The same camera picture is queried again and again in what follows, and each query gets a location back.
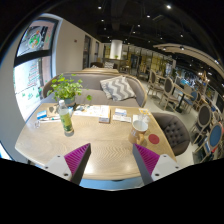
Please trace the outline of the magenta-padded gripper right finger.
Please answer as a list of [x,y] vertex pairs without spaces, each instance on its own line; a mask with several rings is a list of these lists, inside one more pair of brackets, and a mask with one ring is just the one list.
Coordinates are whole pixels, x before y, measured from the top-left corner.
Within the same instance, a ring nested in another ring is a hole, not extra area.
[[138,144],[133,145],[132,152],[145,185],[181,169],[167,154],[158,155]]

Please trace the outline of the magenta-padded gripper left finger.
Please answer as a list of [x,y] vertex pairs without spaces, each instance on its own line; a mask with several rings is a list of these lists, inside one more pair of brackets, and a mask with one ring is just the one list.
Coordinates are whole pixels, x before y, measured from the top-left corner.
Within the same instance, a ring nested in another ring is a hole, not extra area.
[[44,170],[79,185],[90,155],[91,144],[87,143],[66,155],[56,155]]

